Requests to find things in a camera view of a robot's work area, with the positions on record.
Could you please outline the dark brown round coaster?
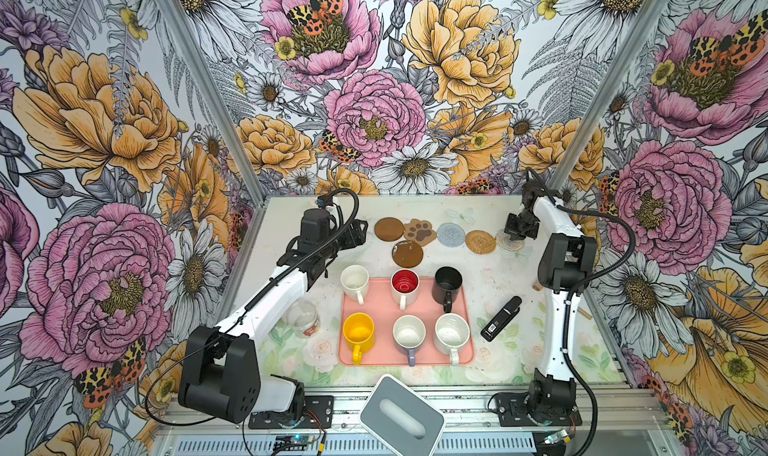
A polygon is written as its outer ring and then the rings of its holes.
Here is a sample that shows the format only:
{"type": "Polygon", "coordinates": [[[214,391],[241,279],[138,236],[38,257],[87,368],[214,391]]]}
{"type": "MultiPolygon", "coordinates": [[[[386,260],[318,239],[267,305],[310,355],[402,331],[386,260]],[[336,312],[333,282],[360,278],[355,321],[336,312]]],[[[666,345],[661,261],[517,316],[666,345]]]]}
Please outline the dark brown round coaster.
{"type": "Polygon", "coordinates": [[[374,234],[384,242],[396,242],[403,237],[404,224],[397,218],[386,217],[380,219],[374,226],[374,234]]]}

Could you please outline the rattan woven round coaster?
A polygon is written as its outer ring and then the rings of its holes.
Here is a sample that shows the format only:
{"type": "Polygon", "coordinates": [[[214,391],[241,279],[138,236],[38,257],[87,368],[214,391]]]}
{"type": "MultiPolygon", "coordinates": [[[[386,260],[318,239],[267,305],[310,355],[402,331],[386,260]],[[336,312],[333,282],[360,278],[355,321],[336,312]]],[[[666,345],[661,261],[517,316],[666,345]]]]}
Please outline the rattan woven round coaster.
{"type": "Polygon", "coordinates": [[[488,255],[496,250],[496,238],[486,231],[473,230],[466,234],[467,248],[478,255],[488,255]]]}

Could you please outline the glossy brown round coaster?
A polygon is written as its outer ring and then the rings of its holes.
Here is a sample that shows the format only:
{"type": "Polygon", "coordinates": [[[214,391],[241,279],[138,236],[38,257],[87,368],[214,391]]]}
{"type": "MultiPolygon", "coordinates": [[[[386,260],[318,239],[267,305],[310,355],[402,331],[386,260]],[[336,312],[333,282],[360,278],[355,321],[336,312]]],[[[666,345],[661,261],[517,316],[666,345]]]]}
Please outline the glossy brown round coaster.
{"type": "Polygon", "coordinates": [[[423,261],[424,252],[419,244],[403,240],[395,244],[391,256],[397,266],[412,269],[423,261]]]}

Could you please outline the paw shaped cork coaster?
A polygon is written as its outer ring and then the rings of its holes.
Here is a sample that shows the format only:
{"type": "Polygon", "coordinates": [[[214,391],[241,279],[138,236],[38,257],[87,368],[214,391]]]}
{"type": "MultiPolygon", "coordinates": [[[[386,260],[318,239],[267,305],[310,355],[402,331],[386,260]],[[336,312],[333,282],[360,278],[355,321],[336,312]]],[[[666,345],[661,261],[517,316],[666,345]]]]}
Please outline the paw shaped cork coaster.
{"type": "Polygon", "coordinates": [[[437,238],[432,224],[427,220],[412,219],[404,225],[404,238],[407,241],[424,247],[437,238]]]}

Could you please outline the grey woven round coaster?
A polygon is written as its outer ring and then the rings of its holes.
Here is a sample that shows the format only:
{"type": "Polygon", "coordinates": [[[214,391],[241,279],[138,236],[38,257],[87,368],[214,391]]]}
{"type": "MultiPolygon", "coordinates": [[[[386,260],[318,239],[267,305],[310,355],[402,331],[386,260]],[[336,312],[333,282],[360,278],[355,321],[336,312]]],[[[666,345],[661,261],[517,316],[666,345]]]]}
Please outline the grey woven round coaster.
{"type": "Polygon", "coordinates": [[[441,224],[436,234],[438,242],[448,248],[458,248],[465,243],[466,233],[455,223],[441,224]]]}

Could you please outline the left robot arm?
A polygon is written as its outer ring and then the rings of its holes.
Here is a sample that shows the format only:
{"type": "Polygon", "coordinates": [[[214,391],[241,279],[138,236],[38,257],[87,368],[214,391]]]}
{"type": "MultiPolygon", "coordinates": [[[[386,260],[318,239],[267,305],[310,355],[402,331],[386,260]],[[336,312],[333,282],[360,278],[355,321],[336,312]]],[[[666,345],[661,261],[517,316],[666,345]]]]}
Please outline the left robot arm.
{"type": "Polygon", "coordinates": [[[243,423],[266,413],[293,423],[305,412],[304,384],[264,375],[257,353],[288,309],[327,274],[338,253],[366,242],[368,223],[323,208],[304,212],[300,234],[288,244],[267,282],[242,307],[187,340],[179,404],[211,418],[243,423]]]}

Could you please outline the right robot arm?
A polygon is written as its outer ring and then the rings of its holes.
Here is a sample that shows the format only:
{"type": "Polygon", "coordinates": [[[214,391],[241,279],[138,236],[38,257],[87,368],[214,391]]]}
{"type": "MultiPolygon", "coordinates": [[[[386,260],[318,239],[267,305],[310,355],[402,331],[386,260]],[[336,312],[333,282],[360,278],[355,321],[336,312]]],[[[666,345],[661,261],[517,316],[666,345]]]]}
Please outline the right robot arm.
{"type": "Polygon", "coordinates": [[[566,208],[533,173],[523,186],[522,209],[510,214],[504,232],[514,241],[548,238],[538,264],[536,281],[544,289],[548,310],[547,340],[542,364],[534,371],[525,406],[536,424],[578,422],[577,377],[570,357],[574,324],[581,294],[589,284],[623,265],[635,251],[636,235],[624,220],[604,218],[624,229],[629,242],[625,253],[608,268],[594,270],[597,242],[586,236],[572,218],[601,218],[597,212],[566,208]]]}

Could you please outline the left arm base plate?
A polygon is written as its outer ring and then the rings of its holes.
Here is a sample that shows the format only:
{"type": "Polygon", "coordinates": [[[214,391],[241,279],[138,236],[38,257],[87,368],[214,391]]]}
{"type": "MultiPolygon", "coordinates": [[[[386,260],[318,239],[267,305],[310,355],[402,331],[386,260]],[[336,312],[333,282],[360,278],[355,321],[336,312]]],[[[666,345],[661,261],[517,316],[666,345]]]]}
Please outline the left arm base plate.
{"type": "Polygon", "coordinates": [[[259,412],[252,413],[247,426],[251,430],[317,430],[329,429],[332,425],[334,397],[310,395],[304,399],[305,407],[301,416],[293,413],[259,412]]]}

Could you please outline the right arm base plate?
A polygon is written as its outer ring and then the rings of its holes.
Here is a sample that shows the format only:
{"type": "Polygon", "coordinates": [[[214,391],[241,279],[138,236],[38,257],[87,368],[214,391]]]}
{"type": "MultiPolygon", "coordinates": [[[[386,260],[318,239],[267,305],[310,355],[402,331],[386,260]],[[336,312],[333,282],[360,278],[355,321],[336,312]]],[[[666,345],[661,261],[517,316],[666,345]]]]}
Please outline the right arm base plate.
{"type": "Polygon", "coordinates": [[[500,392],[491,397],[489,409],[502,427],[581,426],[583,420],[576,407],[551,406],[531,402],[522,392],[500,392]]]}

